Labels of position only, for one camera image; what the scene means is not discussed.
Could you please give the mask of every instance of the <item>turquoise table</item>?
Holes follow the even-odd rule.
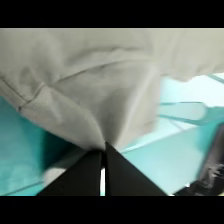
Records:
[[[164,79],[155,130],[121,151],[167,194],[195,180],[217,125],[224,122],[223,78]],[[43,171],[68,145],[0,98],[0,195],[35,195],[43,188]]]

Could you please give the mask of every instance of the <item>gray fabric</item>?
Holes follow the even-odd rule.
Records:
[[[81,146],[149,132],[160,77],[224,70],[224,29],[0,29],[0,95]]]

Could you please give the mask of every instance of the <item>gray cloth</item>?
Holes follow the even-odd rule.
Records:
[[[149,132],[162,75],[223,71],[224,29],[0,29],[0,95],[87,150]]]

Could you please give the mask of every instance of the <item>gray garment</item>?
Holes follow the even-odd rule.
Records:
[[[224,29],[0,29],[0,95],[84,149],[149,132],[160,77],[224,71]]]

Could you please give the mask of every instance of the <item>black object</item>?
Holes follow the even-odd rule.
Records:
[[[219,125],[198,180],[176,196],[216,196],[224,191],[224,124]]]
[[[100,196],[105,167],[106,196],[166,196],[110,144],[90,151],[37,196]]]

